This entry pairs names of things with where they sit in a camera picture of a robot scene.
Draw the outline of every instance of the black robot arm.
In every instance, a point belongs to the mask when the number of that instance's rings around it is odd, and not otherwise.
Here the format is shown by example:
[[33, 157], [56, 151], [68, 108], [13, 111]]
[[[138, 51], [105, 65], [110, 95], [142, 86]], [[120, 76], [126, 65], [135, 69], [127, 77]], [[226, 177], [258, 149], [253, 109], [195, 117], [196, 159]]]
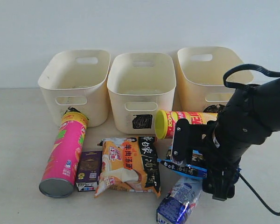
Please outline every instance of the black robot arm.
[[[241, 70], [256, 70], [278, 79], [262, 85], [227, 81], [230, 75]], [[280, 72], [242, 64], [226, 72], [223, 81], [226, 87], [236, 90], [218, 113], [217, 120], [206, 125], [190, 125], [186, 119], [177, 121], [172, 149], [172, 157], [178, 163], [190, 164], [193, 149], [203, 154], [208, 170], [203, 190], [221, 201], [234, 196], [234, 184], [239, 177], [246, 182], [239, 173], [244, 152], [251, 145], [263, 144], [272, 132], [280, 131]]]

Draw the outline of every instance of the white plastic basket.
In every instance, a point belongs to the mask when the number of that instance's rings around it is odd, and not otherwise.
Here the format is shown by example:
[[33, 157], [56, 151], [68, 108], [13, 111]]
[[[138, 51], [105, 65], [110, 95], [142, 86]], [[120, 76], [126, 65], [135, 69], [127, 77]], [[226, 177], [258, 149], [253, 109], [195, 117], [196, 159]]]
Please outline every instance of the white plastic basket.
[[55, 55], [38, 80], [53, 121], [69, 106], [89, 119], [88, 127], [104, 123], [110, 108], [106, 87], [110, 54], [104, 50], [68, 50]]
[[172, 58], [162, 53], [119, 55], [110, 69], [107, 87], [118, 130], [155, 134], [157, 110], [172, 110], [176, 88]]
[[[226, 105], [234, 89], [223, 84], [223, 75], [242, 64], [230, 49], [193, 47], [178, 51], [177, 89], [184, 111], [202, 112], [210, 105]], [[250, 71], [230, 76], [228, 81], [247, 84], [253, 80]]]

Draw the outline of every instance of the table surface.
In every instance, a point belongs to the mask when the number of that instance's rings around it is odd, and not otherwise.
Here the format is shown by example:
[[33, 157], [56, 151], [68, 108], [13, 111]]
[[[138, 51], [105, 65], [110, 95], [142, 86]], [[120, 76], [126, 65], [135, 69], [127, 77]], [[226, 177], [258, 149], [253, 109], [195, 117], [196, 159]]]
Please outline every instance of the table surface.
[[[180, 110], [175, 98], [174, 110]], [[52, 122], [39, 89], [0, 90], [0, 224], [153, 224], [156, 209], [179, 176], [160, 165], [161, 197], [153, 193], [107, 190], [74, 192], [54, 199], [40, 193], [38, 184], [46, 167], [58, 127]], [[97, 148], [106, 137], [125, 137], [108, 120], [88, 128], [83, 151]], [[164, 158], [170, 140], [156, 144]], [[280, 209], [280, 132], [262, 146], [252, 146], [241, 161], [242, 174], [276, 210]], [[280, 224], [239, 180], [233, 199], [220, 202], [203, 193], [187, 223]]]

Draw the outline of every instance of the chip can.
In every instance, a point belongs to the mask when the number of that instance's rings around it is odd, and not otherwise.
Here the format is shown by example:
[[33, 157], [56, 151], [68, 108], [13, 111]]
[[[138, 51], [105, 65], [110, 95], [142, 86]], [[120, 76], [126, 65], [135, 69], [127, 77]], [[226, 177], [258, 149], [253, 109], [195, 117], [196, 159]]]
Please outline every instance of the chip can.
[[50, 197], [67, 197], [74, 191], [88, 119], [77, 110], [62, 117], [39, 190]]
[[185, 118], [193, 125], [207, 124], [210, 120], [217, 120], [217, 113], [180, 112], [159, 110], [155, 116], [154, 129], [158, 139], [171, 139], [175, 125], [179, 119]]

